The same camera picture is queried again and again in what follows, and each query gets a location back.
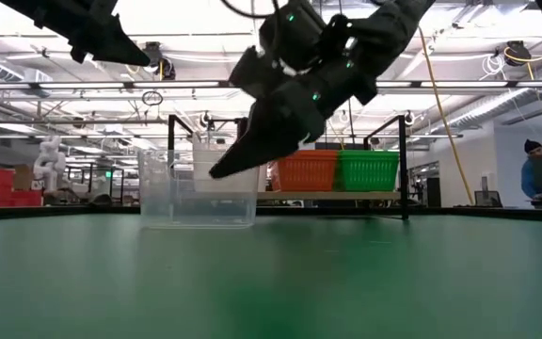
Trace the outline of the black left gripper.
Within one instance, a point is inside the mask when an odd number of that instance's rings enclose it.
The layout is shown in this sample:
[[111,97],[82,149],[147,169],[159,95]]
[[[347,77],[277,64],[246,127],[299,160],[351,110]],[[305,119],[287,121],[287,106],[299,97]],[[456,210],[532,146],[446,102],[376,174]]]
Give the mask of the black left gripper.
[[0,0],[30,18],[37,28],[48,28],[66,38],[74,61],[94,60],[148,66],[151,59],[123,31],[112,15],[116,0]]

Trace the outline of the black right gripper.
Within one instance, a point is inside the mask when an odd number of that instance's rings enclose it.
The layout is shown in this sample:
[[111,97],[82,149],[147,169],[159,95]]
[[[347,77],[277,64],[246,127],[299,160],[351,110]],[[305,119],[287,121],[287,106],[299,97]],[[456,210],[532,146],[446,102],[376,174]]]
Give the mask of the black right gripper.
[[261,101],[252,105],[245,133],[209,170],[214,179],[296,152],[300,143],[318,139],[327,120],[349,99],[367,104],[377,95],[376,76],[349,55],[295,75],[267,57],[263,65]]

